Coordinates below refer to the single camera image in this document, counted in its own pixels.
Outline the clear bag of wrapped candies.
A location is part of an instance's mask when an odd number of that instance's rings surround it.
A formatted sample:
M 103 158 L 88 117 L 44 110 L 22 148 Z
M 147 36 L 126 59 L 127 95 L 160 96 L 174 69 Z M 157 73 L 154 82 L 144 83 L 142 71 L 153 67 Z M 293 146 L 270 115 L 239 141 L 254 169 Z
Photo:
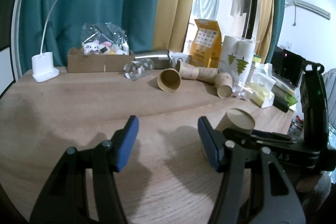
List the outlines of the clear bag of wrapped candies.
M 246 101 L 248 99 L 248 92 L 244 86 L 238 85 L 233 87 L 231 97 Z

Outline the white air conditioner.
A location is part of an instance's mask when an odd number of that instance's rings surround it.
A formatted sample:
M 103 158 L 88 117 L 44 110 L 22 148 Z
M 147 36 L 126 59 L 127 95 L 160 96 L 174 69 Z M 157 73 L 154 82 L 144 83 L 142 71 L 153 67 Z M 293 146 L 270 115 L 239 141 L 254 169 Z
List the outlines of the white air conditioner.
M 328 11 L 303 0 L 286 0 L 286 4 L 288 6 L 296 6 L 302 9 L 305 9 L 307 11 L 310 11 L 312 13 L 315 13 L 327 20 L 330 20 L 331 18 L 331 13 L 329 13 Z

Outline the hanging light blue shirt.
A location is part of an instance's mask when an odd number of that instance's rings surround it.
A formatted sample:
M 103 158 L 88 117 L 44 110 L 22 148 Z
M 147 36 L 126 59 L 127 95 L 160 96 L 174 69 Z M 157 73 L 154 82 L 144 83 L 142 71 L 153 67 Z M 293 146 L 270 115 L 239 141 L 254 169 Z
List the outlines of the hanging light blue shirt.
M 215 20 L 219 9 L 219 0 L 194 0 L 192 15 L 195 19 Z

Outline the black monitor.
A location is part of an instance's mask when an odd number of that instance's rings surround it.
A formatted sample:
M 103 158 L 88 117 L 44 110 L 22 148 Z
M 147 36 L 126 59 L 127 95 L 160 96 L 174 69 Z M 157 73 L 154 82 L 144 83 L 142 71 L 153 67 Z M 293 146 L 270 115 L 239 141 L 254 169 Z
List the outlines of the black monitor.
M 299 86 L 304 62 L 305 59 L 302 56 L 280 47 L 275 48 L 271 60 L 273 73 L 285 79 L 296 88 Z

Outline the brown cardboard box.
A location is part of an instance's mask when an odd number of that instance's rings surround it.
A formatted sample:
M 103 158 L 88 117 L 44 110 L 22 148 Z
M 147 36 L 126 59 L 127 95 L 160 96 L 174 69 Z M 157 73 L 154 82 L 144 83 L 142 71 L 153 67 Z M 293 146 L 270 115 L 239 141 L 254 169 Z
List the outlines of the brown cardboard box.
M 82 50 L 71 48 L 67 55 L 68 73 L 122 72 L 124 66 L 135 60 L 135 55 L 84 55 Z

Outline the teal curtain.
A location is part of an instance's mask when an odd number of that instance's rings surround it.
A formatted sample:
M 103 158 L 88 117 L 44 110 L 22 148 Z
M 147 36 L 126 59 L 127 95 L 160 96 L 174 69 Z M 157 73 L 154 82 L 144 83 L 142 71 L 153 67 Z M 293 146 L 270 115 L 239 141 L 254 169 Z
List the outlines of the teal curtain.
M 285 10 L 285 0 L 274 0 L 272 35 L 270 40 L 269 51 L 265 60 L 266 63 L 270 63 L 272 57 L 274 56 L 274 51 L 278 44 L 278 40 L 281 33 L 282 23 L 284 19 L 284 10 Z
M 40 51 L 54 64 L 67 65 L 68 51 L 79 47 L 84 24 L 113 23 L 127 34 L 133 52 L 151 50 L 158 0 L 22 0 L 19 59 L 23 72 Z

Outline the yellow green sponge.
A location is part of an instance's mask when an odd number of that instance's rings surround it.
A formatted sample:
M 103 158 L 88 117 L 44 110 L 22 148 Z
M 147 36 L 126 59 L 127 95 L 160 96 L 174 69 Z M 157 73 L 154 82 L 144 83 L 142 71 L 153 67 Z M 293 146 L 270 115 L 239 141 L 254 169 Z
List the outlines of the yellow green sponge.
M 253 62 L 254 63 L 261 63 L 261 57 L 259 55 L 253 56 Z

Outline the yellow curtain right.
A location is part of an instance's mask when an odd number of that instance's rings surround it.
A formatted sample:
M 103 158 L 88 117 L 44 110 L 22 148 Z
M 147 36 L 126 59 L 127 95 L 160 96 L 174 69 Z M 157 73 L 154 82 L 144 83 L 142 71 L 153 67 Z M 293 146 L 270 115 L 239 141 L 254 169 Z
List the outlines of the yellow curtain right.
M 261 57 L 261 62 L 266 61 L 270 48 L 272 26 L 274 17 L 274 0 L 261 0 L 261 14 L 257 31 L 256 53 Z

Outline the white bag with yellow cloths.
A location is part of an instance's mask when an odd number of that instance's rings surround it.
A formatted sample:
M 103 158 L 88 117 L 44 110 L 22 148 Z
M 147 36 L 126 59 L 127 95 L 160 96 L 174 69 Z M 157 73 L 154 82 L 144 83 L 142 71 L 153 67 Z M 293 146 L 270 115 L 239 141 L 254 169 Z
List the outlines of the white bag with yellow cloths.
M 272 64 L 260 63 L 255 70 L 251 82 L 247 82 L 248 89 L 252 92 L 250 99 L 260 108 L 271 107 L 274 101 L 272 88 L 275 84 L 272 79 Z

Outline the yellow paper bag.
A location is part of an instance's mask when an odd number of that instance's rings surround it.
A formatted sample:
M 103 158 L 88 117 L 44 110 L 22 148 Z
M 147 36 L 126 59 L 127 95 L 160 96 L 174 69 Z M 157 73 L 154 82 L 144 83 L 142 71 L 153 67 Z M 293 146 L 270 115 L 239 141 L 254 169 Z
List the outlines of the yellow paper bag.
M 222 34 L 218 22 L 196 19 L 197 34 L 191 45 L 190 64 L 196 67 L 217 68 L 222 50 Z

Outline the teal curtain right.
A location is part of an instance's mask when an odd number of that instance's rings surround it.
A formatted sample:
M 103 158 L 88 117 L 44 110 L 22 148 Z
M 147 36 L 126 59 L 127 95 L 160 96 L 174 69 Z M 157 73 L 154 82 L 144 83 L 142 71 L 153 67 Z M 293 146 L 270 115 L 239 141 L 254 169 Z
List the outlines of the teal curtain right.
M 284 19 L 284 10 L 285 10 L 285 0 L 274 0 L 272 35 L 270 40 L 269 51 L 265 60 L 266 63 L 270 63 L 272 57 L 274 56 L 274 51 L 278 44 L 278 40 L 281 33 L 282 23 Z

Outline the white perforated basket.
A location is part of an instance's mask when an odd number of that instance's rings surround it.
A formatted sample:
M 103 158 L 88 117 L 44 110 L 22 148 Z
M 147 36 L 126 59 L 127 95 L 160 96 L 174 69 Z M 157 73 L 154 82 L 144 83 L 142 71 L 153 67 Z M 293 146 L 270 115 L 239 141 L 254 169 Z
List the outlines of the white perforated basket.
M 248 74 L 248 78 L 247 78 L 248 83 L 251 82 L 255 70 L 258 69 L 259 66 L 260 66 L 260 62 L 256 62 L 256 61 L 252 62 L 251 68 L 250 68 L 250 71 L 249 71 L 249 74 Z

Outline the bagged white cup stack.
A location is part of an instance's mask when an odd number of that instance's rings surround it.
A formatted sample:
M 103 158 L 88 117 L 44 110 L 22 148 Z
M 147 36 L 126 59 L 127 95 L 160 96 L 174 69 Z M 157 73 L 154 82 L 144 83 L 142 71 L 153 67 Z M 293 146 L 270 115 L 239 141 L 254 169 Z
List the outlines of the bagged white cup stack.
M 255 54 L 256 41 L 226 35 L 219 59 L 219 73 L 229 73 L 234 84 L 245 84 Z

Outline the stack of boxes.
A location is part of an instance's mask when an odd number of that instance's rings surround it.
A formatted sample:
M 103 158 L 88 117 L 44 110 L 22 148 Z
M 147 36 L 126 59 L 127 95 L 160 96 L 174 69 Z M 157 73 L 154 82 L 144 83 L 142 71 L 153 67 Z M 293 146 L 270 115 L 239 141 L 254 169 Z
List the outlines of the stack of boxes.
M 288 103 L 289 107 L 295 105 L 298 102 L 295 93 L 296 87 L 287 83 L 285 80 L 276 77 L 275 75 L 272 76 L 272 79 L 276 81 L 272 88 L 272 92 L 284 99 Z

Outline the brown paper cup printed right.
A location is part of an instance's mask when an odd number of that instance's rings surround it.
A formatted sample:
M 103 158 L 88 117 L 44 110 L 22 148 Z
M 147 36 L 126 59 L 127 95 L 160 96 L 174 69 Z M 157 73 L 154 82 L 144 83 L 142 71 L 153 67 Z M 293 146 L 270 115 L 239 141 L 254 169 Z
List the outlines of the brown paper cup printed right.
M 215 88 L 220 98 L 228 98 L 232 94 L 232 76 L 227 73 L 219 73 L 215 77 Z

